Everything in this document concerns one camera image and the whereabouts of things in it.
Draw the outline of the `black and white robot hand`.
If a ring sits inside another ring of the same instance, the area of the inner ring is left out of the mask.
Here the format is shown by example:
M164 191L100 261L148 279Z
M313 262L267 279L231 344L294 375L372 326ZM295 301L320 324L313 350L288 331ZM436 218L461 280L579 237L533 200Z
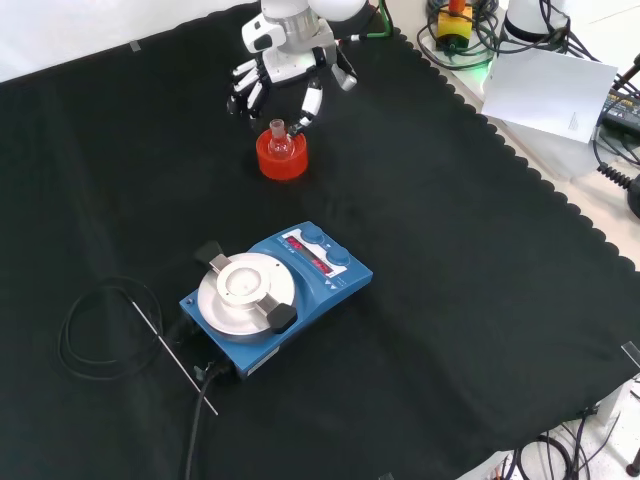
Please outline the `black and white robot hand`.
M323 99L319 78L322 69L329 68L345 91L357 84L357 73L329 23L310 9L280 20L259 14L243 26L242 37L253 58L232 71L227 101L232 114L246 113L255 120L272 88L306 82L299 118L288 127L288 135L296 137L319 113Z

